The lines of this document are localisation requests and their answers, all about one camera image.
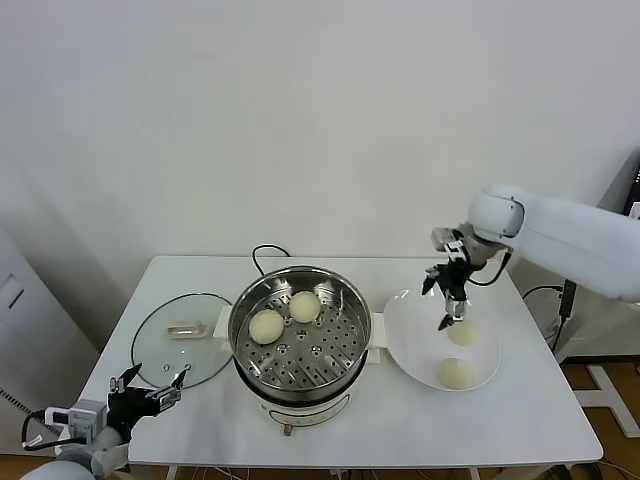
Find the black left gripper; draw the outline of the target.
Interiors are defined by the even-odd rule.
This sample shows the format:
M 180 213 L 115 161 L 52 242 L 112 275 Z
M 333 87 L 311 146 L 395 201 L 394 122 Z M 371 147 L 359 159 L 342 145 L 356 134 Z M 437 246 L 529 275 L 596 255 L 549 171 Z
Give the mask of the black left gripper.
M 155 417 L 181 400 L 184 381 L 191 370 L 191 365 L 186 364 L 169 385 L 151 390 L 131 386 L 141 367 L 142 363 L 135 364 L 109 382 L 106 425 L 119 434 L 122 444 L 130 442 L 140 419 Z

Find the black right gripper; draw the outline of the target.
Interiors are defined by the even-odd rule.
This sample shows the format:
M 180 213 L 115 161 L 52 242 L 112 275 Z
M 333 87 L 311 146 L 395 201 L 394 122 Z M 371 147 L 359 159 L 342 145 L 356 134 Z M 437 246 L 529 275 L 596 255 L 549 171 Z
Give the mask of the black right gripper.
M 455 323 L 462 322 L 466 315 L 466 282 L 471 275 L 470 264 L 464 260 L 449 260 L 428 268 L 422 284 L 421 294 L 426 295 L 438 284 L 445 297 L 445 315 L 439 323 L 442 331 Z

